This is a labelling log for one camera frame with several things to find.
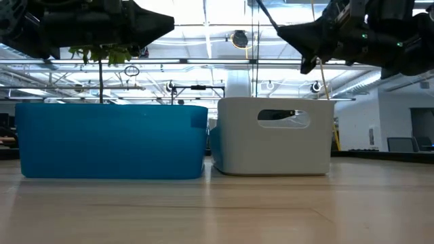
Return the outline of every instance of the table surface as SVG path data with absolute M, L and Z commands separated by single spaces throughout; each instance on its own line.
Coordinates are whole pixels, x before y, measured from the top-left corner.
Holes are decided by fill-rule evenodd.
M 335 158 L 316 177 L 26 179 L 0 161 L 0 243 L 434 243 L 434 166 Z

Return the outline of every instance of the black chair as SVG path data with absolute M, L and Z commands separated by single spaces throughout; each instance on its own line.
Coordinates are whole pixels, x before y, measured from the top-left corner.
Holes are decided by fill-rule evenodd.
M 418 147 L 413 138 L 387 138 L 389 152 L 394 153 L 415 153 Z
M 416 145 L 419 151 L 431 152 L 432 150 L 434 150 L 433 143 L 431 139 L 429 139 L 429 137 L 424 136 L 424 137 L 417 137 L 414 139 L 416 140 Z

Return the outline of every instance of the storage bin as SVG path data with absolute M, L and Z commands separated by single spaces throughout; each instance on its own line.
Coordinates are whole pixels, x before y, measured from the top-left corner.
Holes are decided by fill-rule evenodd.
M 333 110 L 333 101 L 223 98 L 210 132 L 214 166 L 232 175 L 326 174 Z
M 200 106 L 17 104 L 28 178 L 201 176 L 208 109 Z

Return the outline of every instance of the blue plastic bin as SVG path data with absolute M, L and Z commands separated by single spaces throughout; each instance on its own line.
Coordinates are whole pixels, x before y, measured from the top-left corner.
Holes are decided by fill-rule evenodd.
M 201 176 L 208 109 L 200 106 L 17 104 L 28 178 Z

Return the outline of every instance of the plant stem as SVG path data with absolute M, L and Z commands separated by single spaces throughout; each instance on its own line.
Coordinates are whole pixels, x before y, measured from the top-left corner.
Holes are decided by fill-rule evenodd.
M 102 99 L 102 93 L 104 91 L 104 83 L 102 82 L 102 63 L 101 63 L 101 56 L 98 59 L 98 66 L 100 67 L 100 103 L 104 103 L 104 100 Z

